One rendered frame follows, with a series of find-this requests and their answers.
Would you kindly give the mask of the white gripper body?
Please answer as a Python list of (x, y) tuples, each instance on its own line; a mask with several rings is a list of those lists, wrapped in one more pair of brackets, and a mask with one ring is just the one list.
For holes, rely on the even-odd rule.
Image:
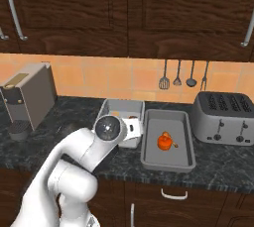
[(141, 137), (143, 135), (143, 123), (139, 119), (133, 121), (134, 125), (134, 136)]

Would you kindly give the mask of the grey tupperware container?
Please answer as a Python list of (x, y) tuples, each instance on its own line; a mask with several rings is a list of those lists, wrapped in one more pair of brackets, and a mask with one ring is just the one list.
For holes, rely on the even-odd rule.
[[(168, 132), (173, 142), (168, 151), (157, 146), (158, 138)], [(190, 172), (195, 168), (191, 126), (185, 111), (149, 109), (145, 113), (141, 163), (148, 170)]]
[(97, 119), (104, 115), (111, 115), (112, 111), (118, 111), (119, 118), (129, 119), (129, 116), (137, 116), (144, 124), (145, 102), (141, 100), (106, 99), (97, 115)]

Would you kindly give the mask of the dark slotted spatula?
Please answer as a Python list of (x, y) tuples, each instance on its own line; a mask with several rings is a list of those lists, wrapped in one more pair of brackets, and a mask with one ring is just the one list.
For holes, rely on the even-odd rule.
[(159, 88), (162, 90), (167, 90), (170, 87), (170, 80), (167, 78), (167, 64), (168, 61), (165, 60), (164, 75), (159, 80)]

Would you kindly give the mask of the dark small hanging spatula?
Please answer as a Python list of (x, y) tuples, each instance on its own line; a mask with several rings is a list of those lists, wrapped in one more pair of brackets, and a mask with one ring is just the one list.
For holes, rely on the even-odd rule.
[(180, 71), (181, 71), (181, 60), (179, 59), (179, 63), (178, 63), (178, 70), (177, 70), (177, 76), (173, 82), (173, 85), (174, 86), (181, 86), (182, 85), (182, 82), (181, 82), (181, 79), (180, 79)]

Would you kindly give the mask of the dark hanging ladle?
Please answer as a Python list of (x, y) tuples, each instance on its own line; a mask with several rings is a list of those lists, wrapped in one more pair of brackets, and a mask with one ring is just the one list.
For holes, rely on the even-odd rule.
[(192, 62), (191, 69), (190, 69), (190, 77), (187, 79), (187, 86), (188, 87), (195, 87), (196, 86), (196, 80), (192, 78), (193, 71), (194, 71), (194, 64), (195, 64), (195, 61)]

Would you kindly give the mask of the dark wood lower cupboard door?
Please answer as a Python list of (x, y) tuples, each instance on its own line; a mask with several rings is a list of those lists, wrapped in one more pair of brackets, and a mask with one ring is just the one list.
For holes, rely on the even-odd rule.
[[(135, 204), (135, 227), (215, 227), (220, 209), (198, 206), (177, 208), (163, 203), (148, 201)], [(130, 227), (130, 207), (127, 210), (126, 226)]]
[(228, 192), (215, 227), (254, 227), (254, 193)]
[(125, 227), (124, 182), (100, 178), (88, 207), (101, 227)]
[(10, 227), (15, 220), (31, 176), (28, 171), (0, 169), (0, 227)]

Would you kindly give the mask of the dark wood cupboard door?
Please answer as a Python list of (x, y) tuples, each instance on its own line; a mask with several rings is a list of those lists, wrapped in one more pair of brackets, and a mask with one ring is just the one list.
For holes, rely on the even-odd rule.
[(215, 227), (254, 227), (254, 193), (228, 192)]
[(125, 227), (124, 182), (100, 178), (88, 207), (101, 227)]
[(0, 169), (0, 227), (10, 227), (15, 220), (31, 176), (28, 171)]
[[(135, 227), (215, 227), (220, 209), (198, 206), (177, 208), (163, 203), (148, 201), (135, 204)], [(127, 210), (126, 226), (130, 227), (130, 207)]]
[(126, 57), (127, 0), (14, 0), (21, 41), (8, 0), (0, 0), (0, 53)]
[(128, 0), (130, 57), (254, 60), (254, 0)]

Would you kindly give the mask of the dark hanging meat fork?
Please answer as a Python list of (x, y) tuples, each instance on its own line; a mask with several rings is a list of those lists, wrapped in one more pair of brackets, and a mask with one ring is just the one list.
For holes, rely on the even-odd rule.
[(204, 75), (203, 75), (203, 78), (201, 80), (201, 85), (200, 85), (200, 91), (206, 90), (208, 66), (209, 66), (209, 61), (207, 61), (206, 65), (205, 65)]

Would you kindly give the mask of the grey four-slot toaster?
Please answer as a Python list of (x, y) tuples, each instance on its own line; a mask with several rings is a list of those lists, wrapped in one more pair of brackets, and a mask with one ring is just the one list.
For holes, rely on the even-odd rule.
[(201, 142), (254, 145), (254, 104), (242, 93), (200, 92), (193, 103), (190, 124)]

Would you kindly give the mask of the dark wood drawer front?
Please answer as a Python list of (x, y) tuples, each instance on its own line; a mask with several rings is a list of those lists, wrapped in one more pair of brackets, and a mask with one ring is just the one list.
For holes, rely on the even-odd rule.
[[(184, 195), (186, 191), (189, 193), (186, 200), (170, 200), (161, 195), (161, 188), (164, 193), (170, 195)], [(172, 201), (190, 204), (213, 205), (217, 207), (220, 205), (225, 197), (225, 192), (205, 190), (200, 188), (186, 188), (176, 187), (160, 184), (141, 183), (141, 182), (126, 182), (125, 183), (126, 196), (128, 198), (135, 198), (136, 200), (154, 200), (154, 201)]]

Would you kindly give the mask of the grey coffee machine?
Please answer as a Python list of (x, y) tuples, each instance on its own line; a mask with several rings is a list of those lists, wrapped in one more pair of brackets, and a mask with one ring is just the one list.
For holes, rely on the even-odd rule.
[(11, 139), (18, 142), (26, 140), (57, 99), (50, 64), (26, 64), (0, 84), (0, 94), (11, 120), (8, 128)]

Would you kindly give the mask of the dark wood upper cupboard door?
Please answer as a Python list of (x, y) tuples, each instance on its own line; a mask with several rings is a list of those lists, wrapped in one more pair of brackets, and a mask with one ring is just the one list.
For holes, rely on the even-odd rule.
[(21, 41), (8, 0), (0, 0), (0, 53), (126, 57), (127, 0), (14, 0)]
[(130, 57), (254, 60), (254, 0), (128, 0)]

